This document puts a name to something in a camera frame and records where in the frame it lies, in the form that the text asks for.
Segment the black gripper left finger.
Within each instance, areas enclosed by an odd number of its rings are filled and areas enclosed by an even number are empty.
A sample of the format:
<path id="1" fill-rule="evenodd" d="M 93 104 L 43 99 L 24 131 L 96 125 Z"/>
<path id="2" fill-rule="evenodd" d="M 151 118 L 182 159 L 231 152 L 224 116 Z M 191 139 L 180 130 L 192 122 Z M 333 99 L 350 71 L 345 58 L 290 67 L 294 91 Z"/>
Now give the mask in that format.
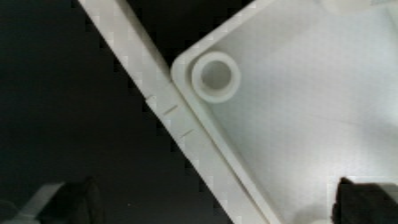
<path id="1" fill-rule="evenodd" d="M 105 224 L 105 208 L 95 178 L 48 183 L 38 189 L 11 224 Z"/>

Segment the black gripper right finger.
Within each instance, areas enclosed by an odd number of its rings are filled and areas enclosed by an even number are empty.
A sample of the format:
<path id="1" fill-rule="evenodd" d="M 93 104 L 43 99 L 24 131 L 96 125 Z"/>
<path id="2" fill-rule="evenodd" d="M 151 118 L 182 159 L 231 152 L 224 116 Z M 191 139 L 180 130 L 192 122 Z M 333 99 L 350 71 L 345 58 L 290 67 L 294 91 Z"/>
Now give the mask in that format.
<path id="1" fill-rule="evenodd" d="M 356 183 L 342 178 L 333 224 L 398 224 L 398 184 Z"/>

